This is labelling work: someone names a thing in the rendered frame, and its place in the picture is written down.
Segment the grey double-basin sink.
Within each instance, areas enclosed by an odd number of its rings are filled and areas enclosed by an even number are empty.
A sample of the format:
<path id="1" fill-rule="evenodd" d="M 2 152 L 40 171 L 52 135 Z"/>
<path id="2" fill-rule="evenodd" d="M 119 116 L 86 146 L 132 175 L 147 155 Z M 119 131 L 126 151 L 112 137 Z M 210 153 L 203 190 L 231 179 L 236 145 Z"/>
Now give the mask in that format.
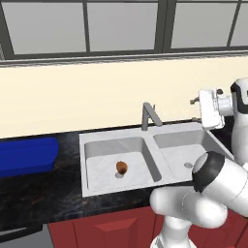
<path id="1" fill-rule="evenodd" d="M 190 181 L 196 160 L 207 151 L 231 152 L 199 123 L 182 123 L 81 134 L 82 194 L 85 197 Z M 119 174 L 116 163 L 128 165 Z"/>

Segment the brown round produce item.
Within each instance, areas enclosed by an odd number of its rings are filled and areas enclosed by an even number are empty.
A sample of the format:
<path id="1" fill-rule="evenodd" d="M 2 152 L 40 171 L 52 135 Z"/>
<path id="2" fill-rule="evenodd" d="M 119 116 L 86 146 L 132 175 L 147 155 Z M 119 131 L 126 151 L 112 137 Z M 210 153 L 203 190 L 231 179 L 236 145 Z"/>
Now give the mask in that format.
<path id="1" fill-rule="evenodd" d="M 119 161 L 116 163 L 116 169 L 119 174 L 125 174 L 128 170 L 128 165 L 123 161 Z"/>

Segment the grey sink faucet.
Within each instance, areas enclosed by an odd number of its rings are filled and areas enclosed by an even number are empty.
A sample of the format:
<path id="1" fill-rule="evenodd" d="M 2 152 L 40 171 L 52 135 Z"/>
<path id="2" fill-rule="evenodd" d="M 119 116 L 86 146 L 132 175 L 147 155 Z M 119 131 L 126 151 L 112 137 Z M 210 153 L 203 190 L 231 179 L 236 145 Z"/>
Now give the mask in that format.
<path id="1" fill-rule="evenodd" d="M 148 130 L 148 119 L 151 119 L 153 123 L 161 127 L 163 125 L 162 120 L 156 113 L 155 109 L 147 102 L 144 102 L 142 105 L 142 120 L 141 120 L 141 129 L 143 131 Z"/>

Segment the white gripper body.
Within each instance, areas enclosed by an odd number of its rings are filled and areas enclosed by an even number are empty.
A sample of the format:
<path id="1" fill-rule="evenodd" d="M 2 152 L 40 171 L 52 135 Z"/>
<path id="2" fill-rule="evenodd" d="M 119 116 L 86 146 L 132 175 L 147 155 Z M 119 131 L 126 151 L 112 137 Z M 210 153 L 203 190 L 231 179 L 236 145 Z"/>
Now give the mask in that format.
<path id="1" fill-rule="evenodd" d="M 220 114 L 217 95 L 214 90 L 199 91 L 201 124 L 205 130 L 222 129 L 225 121 Z"/>

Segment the blue tray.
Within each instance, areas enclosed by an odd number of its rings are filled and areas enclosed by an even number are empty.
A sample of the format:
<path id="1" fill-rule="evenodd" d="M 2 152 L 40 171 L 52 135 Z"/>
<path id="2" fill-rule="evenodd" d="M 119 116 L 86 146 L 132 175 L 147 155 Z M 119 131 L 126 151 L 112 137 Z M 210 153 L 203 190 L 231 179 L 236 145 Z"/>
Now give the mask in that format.
<path id="1" fill-rule="evenodd" d="M 57 155 L 56 138 L 0 141 L 0 178 L 52 171 Z"/>

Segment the red cabinet door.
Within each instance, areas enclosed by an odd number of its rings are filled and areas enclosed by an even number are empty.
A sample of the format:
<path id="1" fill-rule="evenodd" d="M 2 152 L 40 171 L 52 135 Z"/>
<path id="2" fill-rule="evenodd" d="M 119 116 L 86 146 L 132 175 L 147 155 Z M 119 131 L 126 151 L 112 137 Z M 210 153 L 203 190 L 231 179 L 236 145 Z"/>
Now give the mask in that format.
<path id="1" fill-rule="evenodd" d="M 189 238 L 197 248 L 235 248 L 247 224 L 247 219 L 229 210 L 226 222 L 217 229 L 204 229 L 193 225 Z"/>
<path id="2" fill-rule="evenodd" d="M 70 221 L 48 225 L 54 248 L 78 248 L 74 225 Z"/>
<path id="3" fill-rule="evenodd" d="M 155 214 L 148 207 L 74 221 L 78 248 L 149 248 Z"/>

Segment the grey-framed window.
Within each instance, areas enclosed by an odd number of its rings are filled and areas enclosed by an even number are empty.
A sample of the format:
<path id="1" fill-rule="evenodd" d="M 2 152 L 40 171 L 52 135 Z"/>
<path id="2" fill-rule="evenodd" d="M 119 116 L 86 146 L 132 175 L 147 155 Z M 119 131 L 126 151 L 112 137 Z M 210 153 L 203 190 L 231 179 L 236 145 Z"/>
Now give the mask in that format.
<path id="1" fill-rule="evenodd" d="M 0 0 L 2 57 L 248 50 L 248 0 Z"/>

